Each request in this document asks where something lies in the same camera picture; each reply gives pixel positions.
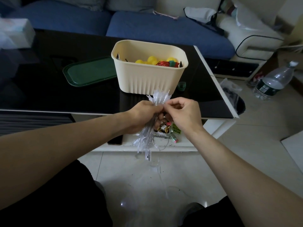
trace plastic bottle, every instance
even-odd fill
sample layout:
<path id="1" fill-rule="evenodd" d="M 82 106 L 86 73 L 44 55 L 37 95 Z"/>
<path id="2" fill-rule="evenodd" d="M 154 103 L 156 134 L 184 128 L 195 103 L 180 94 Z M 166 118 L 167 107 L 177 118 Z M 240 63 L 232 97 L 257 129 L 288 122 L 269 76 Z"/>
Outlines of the plastic bottle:
<path id="1" fill-rule="evenodd" d="M 259 99 L 269 100 L 291 81 L 297 65 L 298 62 L 291 61 L 285 67 L 271 71 L 259 81 L 253 89 L 253 94 Z"/>

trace black glass tabletop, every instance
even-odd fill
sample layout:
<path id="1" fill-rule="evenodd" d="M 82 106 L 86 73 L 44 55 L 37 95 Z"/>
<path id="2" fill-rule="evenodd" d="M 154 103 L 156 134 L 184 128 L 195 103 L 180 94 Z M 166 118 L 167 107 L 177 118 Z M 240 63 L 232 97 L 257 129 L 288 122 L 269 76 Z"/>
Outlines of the black glass tabletop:
<path id="1" fill-rule="evenodd" d="M 121 38 L 36 30 L 31 49 L 0 51 L 0 110 L 113 114 L 129 110 L 145 95 L 124 93 L 117 78 L 85 87 L 71 86 L 63 68 L 71 63 L 110 56 Z M 203 118 L 233 118 L 194 46 L 183 49 L 188 67 L 175 97 L 199 102 Z"/>

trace person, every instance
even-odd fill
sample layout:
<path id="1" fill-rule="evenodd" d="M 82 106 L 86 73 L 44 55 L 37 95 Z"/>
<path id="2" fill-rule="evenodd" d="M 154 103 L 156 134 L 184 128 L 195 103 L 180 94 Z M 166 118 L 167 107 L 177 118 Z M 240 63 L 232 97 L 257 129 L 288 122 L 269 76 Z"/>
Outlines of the person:
<path id="1" fill-rule="evenodd" d="M 116 136 L 140 131 L 163 111 L 228 195 L 207 208 L 191 205 L 182 226 L 302 226 L 303 199 L 212 137 L 203 128 L 198 103 L 185 98 L 158 106 L 141 101 L 123 113 L 0 137 L 1 220 L 88 222 L 94 217 L 112 226 L 104 193 L 76 159 Z"/>

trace person's right arm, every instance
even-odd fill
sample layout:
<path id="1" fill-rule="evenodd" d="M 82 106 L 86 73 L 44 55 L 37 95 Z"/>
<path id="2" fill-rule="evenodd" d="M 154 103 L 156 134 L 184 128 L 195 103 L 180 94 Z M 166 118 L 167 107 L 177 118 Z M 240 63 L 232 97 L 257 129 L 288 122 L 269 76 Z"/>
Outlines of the person's right arm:
<path id="1" fill-rule="evenodd" d="M 164 108 L 205 159 L 245 226 L 303 225 L 303 199 L 211 136 L 196 101 L 180 97 Z"/>

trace bottle cap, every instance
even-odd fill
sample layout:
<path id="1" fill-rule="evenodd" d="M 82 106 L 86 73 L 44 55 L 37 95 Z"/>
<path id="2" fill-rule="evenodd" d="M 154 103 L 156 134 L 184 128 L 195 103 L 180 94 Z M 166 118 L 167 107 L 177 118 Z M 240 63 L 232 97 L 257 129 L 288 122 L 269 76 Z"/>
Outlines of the bottle cap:
<path id="1" fill-rule="evenodd" d="M 290 67 L 296 67 L 298 64 L 299 64 L 299 62 L 297 62 L 297 61 L 291 61 L 291 62 L 289 63 L 289 66 L 290 66 Z"/>

